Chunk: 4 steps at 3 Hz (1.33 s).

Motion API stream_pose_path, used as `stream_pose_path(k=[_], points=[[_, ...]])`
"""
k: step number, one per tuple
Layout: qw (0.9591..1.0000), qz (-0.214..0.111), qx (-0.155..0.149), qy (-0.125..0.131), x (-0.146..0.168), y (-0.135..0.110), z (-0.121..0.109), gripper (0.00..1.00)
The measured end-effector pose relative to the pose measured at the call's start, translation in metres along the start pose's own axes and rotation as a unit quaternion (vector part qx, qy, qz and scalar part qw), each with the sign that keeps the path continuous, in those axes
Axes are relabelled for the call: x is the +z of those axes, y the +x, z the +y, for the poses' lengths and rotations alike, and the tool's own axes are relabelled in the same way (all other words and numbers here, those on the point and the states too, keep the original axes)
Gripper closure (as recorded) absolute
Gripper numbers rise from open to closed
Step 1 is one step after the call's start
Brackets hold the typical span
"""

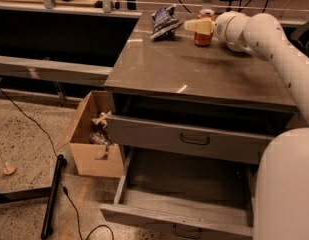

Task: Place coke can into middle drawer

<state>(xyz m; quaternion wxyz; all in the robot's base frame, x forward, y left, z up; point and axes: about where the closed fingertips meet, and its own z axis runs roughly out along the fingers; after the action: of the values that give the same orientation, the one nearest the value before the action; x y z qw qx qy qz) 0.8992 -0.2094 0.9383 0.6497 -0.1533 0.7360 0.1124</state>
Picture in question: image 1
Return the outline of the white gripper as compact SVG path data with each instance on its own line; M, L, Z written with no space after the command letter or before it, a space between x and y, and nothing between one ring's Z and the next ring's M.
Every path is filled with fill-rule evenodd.
M239 12L230 11L219 15L214 22L208 18L192 19L184 22L187 31L203 35L214 36L227 44L236 47L243 47L246 42L243 37L243 29L248 21L248 17Z

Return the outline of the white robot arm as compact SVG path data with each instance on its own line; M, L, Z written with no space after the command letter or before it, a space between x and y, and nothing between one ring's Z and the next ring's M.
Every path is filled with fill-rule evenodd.
M294 101L298 122L276 136L255 180L253 240L309 240L309 57L267 13L226 12L187 20L184 28L269 61Z

